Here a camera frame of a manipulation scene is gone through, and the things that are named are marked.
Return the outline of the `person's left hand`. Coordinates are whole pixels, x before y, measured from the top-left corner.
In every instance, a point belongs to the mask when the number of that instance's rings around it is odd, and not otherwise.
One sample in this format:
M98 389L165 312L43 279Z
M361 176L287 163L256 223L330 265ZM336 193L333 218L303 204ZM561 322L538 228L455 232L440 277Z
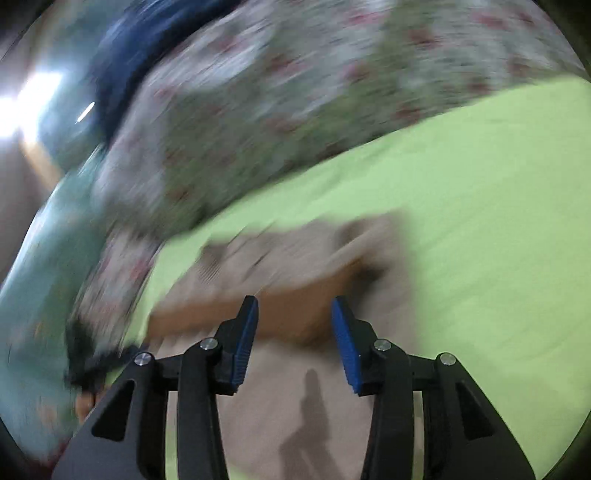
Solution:
M88 415L95 408L97 403L104 397L107 388L102 388L96 392L82 391L75 399L75 414L78 424L82 425L87 419Z

